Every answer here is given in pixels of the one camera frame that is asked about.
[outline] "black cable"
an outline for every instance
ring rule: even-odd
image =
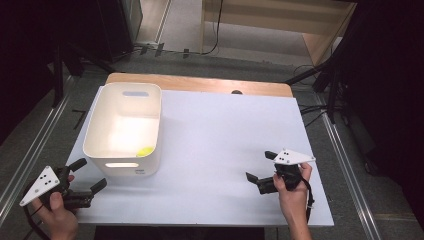
[[[222,15],[222,5],[223,5],[223,2],[224,2],[224,0],[221,0],[221,5],[220,5],[220,8],[219,8],[219,15],[218,15],[218,24],[217,24],[217,27],[216,27],[216,34],[215,34],[215,28],[213,29],[214,35],[216,36],[215,45],[213,46],[213,48],[209,52],[206,52],[206,53],[200,53],[200,52],[180,52],[180,51],[171,51],[171,50],[160,50],[160,51],[161,52],[165,52],[165,53],[189,54],[189,55],[190,54],[193,54],[193,55],[201,55],[201,56],[202,55],[208,55],[208,54],[212,53],[215,50],[215,48],[218,46],[218,42],[219,42],[219,25],[221,23],[221,15]],[[157,49],[155,49],[155,48],[147,48],[147,50],[156,51]],[[141,49],[134,50],[133,52],[128,53],[128,54],[132,54],[135,51],[141,51]]]
[[[216,42],[215,42],[215,46],[209,52],[202,53],[202,55],[207,55],[207,54],[213,52],[215,50],[216,46],[218,46],[218,41],[219,41],[219,24],[221,23],[221,13],[222,13],[222,4],[223,4],[223,2],[224,2],[224,0],[221,0],[221,6],[219,8],[218,25],[216,26]]]
[[[38,221],[37,222],[37,226],[39,226],[43,221]],[[31,234],[34,232],[34,229],[31,228],[31,230],[28,231],[27,235],[25,235],[25,237],[22,240],[28,240],[29,237],[31,236]]]
[[[316,118],[314,118],[312,121],[310,121],[308,124],[305,125],[305,128],[307,128],[309,125],[311,125],[313,122],[315,122],[319,117],[321,117],[321,115],[323,115],[326,112],[327,111],[323,111],[320,114],[318,114],[318,116]]]
[[[316,72],[316,73],[319,73],[319,71],[315,69],[314,65],[310,65],[310,64],[307,64],[307,65],[300,65],[300,66],[296,67],[296,68],[293,70],[293,77],[296,77],[296,71],[297,71],[299,68],[301,68],[301,67],[312,67],[312,69],[313,69],[313,70],[315,70],[315,72]],[[303,81],[303,80],[299,81],[298,83],[300,83],[300,84],[302,84],[302,85],[308,85],[308,86],[309,86],[309,84],[302,83],[302,81]]]
[[[44,205],[43,204],[41,204],[41,206],[39,207],[39,208],[37,208],[37,210],[35,210],[35,212],[33,212],[32,214],[31,214],[31,217],[32,216],[34,216],[38,211],[40,211],[40,209],[42,208],[42,207],[44,207]]]
[[[29,225],[31,226],[31,228],[35,231],[35,233],[37,233],[38,236],[40,236],[40,238],[43,240],[50,240],[50,238],[46,235],[46,233],[44,233],[43,230],[41,230],[41,228],[38,227],[38,225],[32,219],[31,215],[29,214],[28,205],[24,206],[23,208],[24,208],[25,216],[27,217],[27,221]]]

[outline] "white tabletop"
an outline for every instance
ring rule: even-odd
[[[107,177],[82,151],[91,111],[67,165],[85,157],[74,173],[73,190],[106,177],[92,206],[80,209],[81,223],[97,225],[286,225],[278,193],[260,195],[245,172],[270,177],[275,168],[265,151],[288,148],[313,155],[296,99],[236,94],[162,92],[162,153],[148,177]],[[334,222],[316,164],[310,226]]]

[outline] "bin handle cutout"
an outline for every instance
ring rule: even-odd
[[[122,95],[126,97],[149,97],[148,92],[133,92],[133,91],[123,91]]]
[[[106,167],[109,168],[132,168],[138,167],[138,163],[106,163]]]

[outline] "human hand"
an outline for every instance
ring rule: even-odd
[[[72,181],[74,176],[69,176],[69,181]],[[36,198],[32,201],[34,209],[39,209],[42,203]],[[50,208],[41,207],[37,214],[41,220],[47,225],[50,231],[50,238],[56,239],[75,239],[78,232],[78,220],[75,215],[66,210],[63,203],[61,193],[54,192],[50,195]]]
[[[302,163],[300,172],[302,177],[309,181],[312,167],[308,163]],[[292,239],[312,239],[306,219],[308,188],[305,183],[301,181],[293,191],[288,191],[284,180],[277,174],[274,174],[273,180],[279,193],[280,208],[290,227]]]

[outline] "aluminum rail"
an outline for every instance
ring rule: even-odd
[[[316,101],[318,104],[326,104],[322,96],[316,94]],[[356,179],[355,173],[353,172],[350,160],[343,147],[343,143],[337,132],[335,124],[332,124],[327,114],[323,114],[323,120],[325,127],[327,128],[328,136],[330,137],[331,143],[333,144],[334,151],[339,160],[341,170],[346,180],[346,184],[349,188],[350,195],[353,198],[356,210],[358,211],[359,219],[362,222],[362,226],[365,230],[367,238],[370,240],[382,239],[378,230],[377,224],[374,220],[374,216],[368,206],[368,203],[362,193],[361,187]]]
[[[24,158],[16,169],[16,172],[10,180],[9,184],[7,185],[6,190],[1,195],[0,228],[6,220],[6,217],[9,214],[13,204],[15,203],[18,194],[22,190],[22,187],[26,179],[28,178],[32,168],[36,164],[37,159],[41,151],[43,150],[44,145],[49,139],[51,132],[56,126],[57,121],[62,115],[63,109],[68,103],[69,94],[75,86],[76,82],[77,80],[72,76],[69,76],[67,78],[64,86],[65,94],[63,96],[63,99],[59,102],[56,108],[50,111],[46,121],[44,122],[43,126],[41,127],[34,141],[32,142],[30,148],[28,149],[27,153],[25,154]]]

